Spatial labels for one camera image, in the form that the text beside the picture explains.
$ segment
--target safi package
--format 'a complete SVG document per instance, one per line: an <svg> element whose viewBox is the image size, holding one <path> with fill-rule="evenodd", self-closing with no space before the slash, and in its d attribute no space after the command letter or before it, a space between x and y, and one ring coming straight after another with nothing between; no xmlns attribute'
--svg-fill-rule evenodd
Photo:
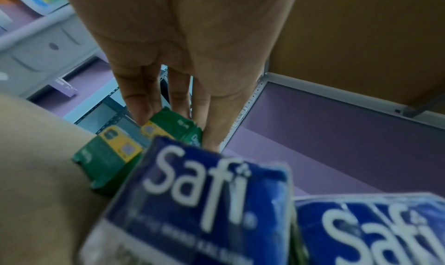
<svg viewBox="0 0 445 265"><path fill-rule="evenodd" d="M445 201L432 194L295 200L291 264L445 264Z"/></svg>
<svg viewBox="0 0 445 265"><path fill-rule="evenodd" d="M284 265L292 180L156 137L82 246L82 265Z"/></svg>

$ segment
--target hand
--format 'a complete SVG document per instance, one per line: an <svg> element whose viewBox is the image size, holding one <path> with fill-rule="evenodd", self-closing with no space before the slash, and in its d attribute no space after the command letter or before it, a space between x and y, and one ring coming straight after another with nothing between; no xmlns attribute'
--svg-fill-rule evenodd
<svg viewBox="0 0 445 265"><path fill-rule="evenodd" d="M172 110L203 129L219 151L255 88L294 0L69 0L105 52L140 125L161 110L168 66Z"/></svg>

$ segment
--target yellow label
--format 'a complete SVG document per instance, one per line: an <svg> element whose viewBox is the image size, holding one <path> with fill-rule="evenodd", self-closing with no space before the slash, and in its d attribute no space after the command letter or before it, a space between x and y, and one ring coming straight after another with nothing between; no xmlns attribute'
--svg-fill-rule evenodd
<svg viewBox="0 0 445 265"><path fill-rule="evenodd" d="M173 136L171 136L167 131L160 128L157 124L152 121L148 121L143 127L140 128L140 132L147 136L149 139L153 139L156 135L159 136L167 136L174 140Z"/></svg>
<svg viewBox="0 0 445 265"><path fill-rule="evenodd" d="M142 151L141 146L129 138L117 126L105 128L99 136L110 146L124 162L128 163Z"/></svg>

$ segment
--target brown wall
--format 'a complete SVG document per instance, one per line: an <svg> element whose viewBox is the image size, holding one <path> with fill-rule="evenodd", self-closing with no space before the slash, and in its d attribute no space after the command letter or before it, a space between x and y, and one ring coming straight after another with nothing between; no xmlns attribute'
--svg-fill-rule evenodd
<svg viewBox="0 0 445 265"><path fill-rule="evenodd" d="M296 0L269 71L409 104L445 83L445 0Z"/></svg>

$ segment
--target qr code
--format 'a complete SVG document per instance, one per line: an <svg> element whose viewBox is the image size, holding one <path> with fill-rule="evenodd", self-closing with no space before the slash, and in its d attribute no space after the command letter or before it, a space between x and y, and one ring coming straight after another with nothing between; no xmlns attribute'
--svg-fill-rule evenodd
<svg viewBox="0 0 445 265"><path fill-rule="evenodd" d="M144 127L144 130L148 134L153 134L154 128L152 126L146 126Z"/></svg>
<svg viewBox="0 0 445 265"><path fill-rule="evenodd" d="M134 147L133 145L131 145L130 143L125 143L122 147L121 150L124 154L126 154L127 156L131 155L134 153Z"/></svg>

